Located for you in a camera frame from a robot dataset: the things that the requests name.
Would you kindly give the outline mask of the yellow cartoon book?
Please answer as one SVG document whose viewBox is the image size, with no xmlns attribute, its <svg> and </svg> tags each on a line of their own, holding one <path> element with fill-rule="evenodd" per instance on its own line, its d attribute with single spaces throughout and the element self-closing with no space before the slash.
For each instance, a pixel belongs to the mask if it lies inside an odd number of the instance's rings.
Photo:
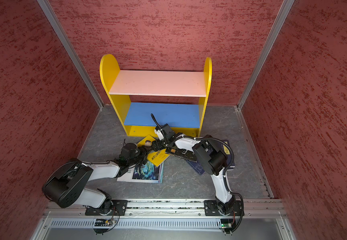
<svg viewBox="0 0 347 240">
<path fill-rule="evenodd" d="M 138 147 L 147 146 L 146 145 L 147 143 L 149 142 L 152 143 L 153 141 L 155 141 L 155 138 L 148 135 L 147 137 L 142 139 L 140 142 L 138 142 L 137 146 Z M 153 165 L 155 165 L 156 167 L 159 167 L 168 157 L 169 155 L 165 153 L 165 149 L 158 150 L 158 151 L 151 150 L 147 156 L 147 160 L 151 162 Z"/>
</svg>

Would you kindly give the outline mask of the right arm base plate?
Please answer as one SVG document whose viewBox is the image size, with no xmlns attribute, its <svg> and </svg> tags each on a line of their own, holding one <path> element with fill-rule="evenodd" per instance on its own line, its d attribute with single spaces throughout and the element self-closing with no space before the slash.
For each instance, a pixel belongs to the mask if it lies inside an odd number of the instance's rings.
<svg viewBox="0 0 347 240">
<path fill-rule="evenodd" d="M 227 203 L 219 200 L 204 200 L 204 208 L 206 216 L 244 216 L 242 203 L 239 200 L 231 199 Z"/>
</svg>

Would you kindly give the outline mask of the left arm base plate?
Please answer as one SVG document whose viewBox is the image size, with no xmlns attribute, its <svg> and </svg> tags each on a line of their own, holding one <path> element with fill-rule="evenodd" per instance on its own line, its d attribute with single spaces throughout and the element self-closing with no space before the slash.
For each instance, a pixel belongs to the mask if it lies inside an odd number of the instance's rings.
<svg viewBox="0 0 347 240">
<path fill-rule="evenodd" d="M 99 208 L 85 206 L 86 216 L 124 216 L 128 201 L 127 200 L 105 200 Z"/>
</svg>

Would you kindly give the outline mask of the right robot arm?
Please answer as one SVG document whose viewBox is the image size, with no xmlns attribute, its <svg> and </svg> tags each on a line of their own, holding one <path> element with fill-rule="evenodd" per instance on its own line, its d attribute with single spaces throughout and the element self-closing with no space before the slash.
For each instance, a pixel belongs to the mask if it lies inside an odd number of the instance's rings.
<svg viewBox="0 0 347 240">
<path fill-rule="evenodd" d="M 206 173 L 210 174 L 216 191 L 216 204 L 222 215 L 228 215 L 233 211 L 236 198 L 232 193 L 227 169 L 234 162 L 233 151 L 230 146 L 210 135 L 202 138 L 194 138 L 182 133 L 165 133 L 163 130 L 155 130 L 158 140 L 152 142 L 154 150 L 162 150 L 176 147 L 185 153 L 192 153 Z"/>
</svg>

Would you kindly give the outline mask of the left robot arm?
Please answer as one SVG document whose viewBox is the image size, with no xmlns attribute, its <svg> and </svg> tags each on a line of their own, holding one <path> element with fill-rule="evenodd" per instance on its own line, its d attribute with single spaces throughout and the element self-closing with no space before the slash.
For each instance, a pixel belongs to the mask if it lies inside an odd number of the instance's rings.
<svg viewBox="0 0 347 240">
<path fill-rule="evenodd" d="M 90 189 L 86 184 L 98 179 L 116 179 L 129 169 L 147 162 L 151 145 L 140 146 L 127 143 L 123 145 L 117 159 L 104 164 L 89 164 L 78 159 L 71 159 L 59 167 L 42 187 L 45 197 L 61 208 L 82 205 L 105 216 L 114 211 L 111 196 L 100 189 Z"/>
</svg>

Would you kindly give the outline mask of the black Murphy's law book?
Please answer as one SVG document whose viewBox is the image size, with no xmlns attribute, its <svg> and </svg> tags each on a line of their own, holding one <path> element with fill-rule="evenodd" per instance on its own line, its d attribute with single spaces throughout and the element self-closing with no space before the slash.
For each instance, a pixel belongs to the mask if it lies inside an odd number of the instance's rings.
<svg viewBox="0 0 347 240">
<path fill-rule="evenodd" d="M 165 153 L 168 155 L 171 155 L 171 156 L 185 159 L 185 160 L 190 161 L 190 162 L 196 163 L 198 161 L 196 155 L 192 151 L 185 150 L 185 149 L 179 149 L 176 146 L 167 147 L 165 149 Z"/>
</svg>

